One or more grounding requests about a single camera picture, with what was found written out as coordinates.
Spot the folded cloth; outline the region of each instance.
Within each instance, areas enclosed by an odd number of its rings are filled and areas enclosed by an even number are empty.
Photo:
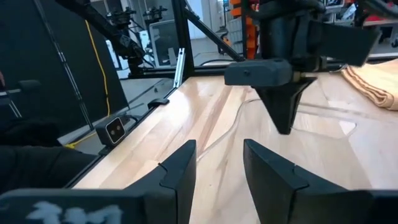
[[[398,110],[398,59],[377,65],[348,66],[342,74],[377,106]]]

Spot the black curtain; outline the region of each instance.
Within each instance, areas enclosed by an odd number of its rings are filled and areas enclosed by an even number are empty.
[[[106,116],[103,75],[83,19],[54,1],[41,0],[45,15],[75,78],[91,121]],[[91,27],[107,78],[111,112],[126,97],[102,35]],[[38,94],[13,96],[23,116],[54,118],[62,134],[86,125],[67,77],[33,0],[0,0],[0,70],[8,88],[19,80],[42,83]]]

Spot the wooden tabletop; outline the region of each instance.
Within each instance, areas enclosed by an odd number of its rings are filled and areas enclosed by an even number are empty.
[[[75,188],[123,189],[189,139],[197,140],[191,223],[256,223],[243,169],[251,138],[347,189],[398,189],[398,114],[380,109],[340,75],[319,74],[292,134],[277,133],[255,91],[223,77],[189,78]]]

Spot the cable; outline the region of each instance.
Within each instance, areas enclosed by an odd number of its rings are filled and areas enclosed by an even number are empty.
[[[101,72],[102,72],[102,76],[103,76],[103,78],[104,78],[104,89],[105,89],[105,97],[106,97],[106,107],[107,107],[107,110],[108,110],[106,117],[109,117],[109,116],[111,115],[111,107],[110,107],[110,104],[109,104],[108,86],[107,86],[107,84],[106,84],[106,75],[105,75],[105,71],[104,71],[104,68],[103,68],[103,66],[102,66],[102,63],[101,63],[101,60],[100,60],[100,56],[98,55],[98,51],[97,51],[97,48],[96,48],[96,45],[95,45],[95,42],[94,42],[93,34],[91,33],[90,25],[89,25],[89,23],[88,23],[87,21],[85,21],[85,22],[86,22],[86,27],[87,27],[88,35],[90,36],[91,44],[92,44],[93,49],[94,49],[95,56],[96,56],[96,58],[97,58],[99,67],[100,67]],[[67,144],[66,147],[69,147],[69,148],[71,148],[71,149],[75,149],[77,144],[79,144],[79,143],[81,143],[82,141],[84,141],[84,140],[86,140],[86,139],[88,139],[88,138],[94,136],[95,134],[96,134],[96,133],[92,133],[92,134],[90,134],[90,135],[87,135],[86,137],[84,137],[84,138],[82,138],[82,139],[80,139],[80,140],[78,140],[78,141],[76,141],[76,142]]]
[[[210,62],[235,62],[235,60],[232,59],[213,59],[213,60],[208,60],[206,62],[201,63],[199,66],[204,66],[207,63]]]

